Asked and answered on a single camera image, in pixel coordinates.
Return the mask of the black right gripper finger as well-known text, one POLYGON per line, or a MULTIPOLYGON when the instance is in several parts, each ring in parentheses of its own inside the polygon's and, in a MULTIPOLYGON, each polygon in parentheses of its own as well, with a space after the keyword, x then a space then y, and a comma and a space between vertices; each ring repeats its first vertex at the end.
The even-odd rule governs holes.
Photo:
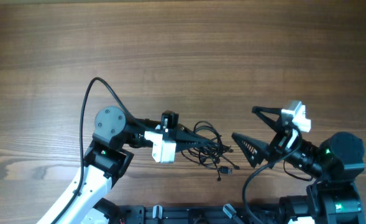
POLYGON ((255 168, 269 158, 268 144, 258 139, 232 133, 232 139, 240 147, 251 167, 255 168))
POLYGON ((268 127, 276 133, 283 130, 281 121, 281 108, 267 108, 262 106, 253 106, 252 113, 257 115, 268 127), (274 114, 278 116, 277 120, 271 119, 267 114, 274 114))

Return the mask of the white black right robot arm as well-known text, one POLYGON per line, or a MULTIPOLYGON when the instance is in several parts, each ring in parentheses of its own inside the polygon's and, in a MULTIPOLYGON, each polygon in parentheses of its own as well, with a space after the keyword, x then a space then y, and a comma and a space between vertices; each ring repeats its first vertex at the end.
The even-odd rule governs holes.
POLYGON ((365 223, 365 214, 355 186, 365 169, 363 140, 338 132, 315 146, 304 140, 311 129, 306 107, 294 101, 286 108, 254 106, 252 112, 275 132, 270 143, 233 133, 249 164, 255 169, 242 188, 249 223, 365 223), (251 206, 247 202, 249 183, 265 169, 282 162, 309 177, 306 195, 286 196, 277 204, 251 206))

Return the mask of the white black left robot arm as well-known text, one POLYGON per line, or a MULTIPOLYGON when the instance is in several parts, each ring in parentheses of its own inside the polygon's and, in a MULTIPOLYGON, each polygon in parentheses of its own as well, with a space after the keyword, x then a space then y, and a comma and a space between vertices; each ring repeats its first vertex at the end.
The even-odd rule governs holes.
POLYGON ((39 220, 40 223, 122 223, 119 207, 104 197, 123 177, 134 154, 124 149, 150 147, 155 162, 171 164, 178 152, 195 149, 197 162, 218 162, 224 150, 217 134, 213 139, 198 134, 200 125, 190 130, 178 122, 172 111, 160 121, 130 118, 127 112, 108 106, 95 117, 92 141, 83 154, 81 166, 70 185, 39 220))

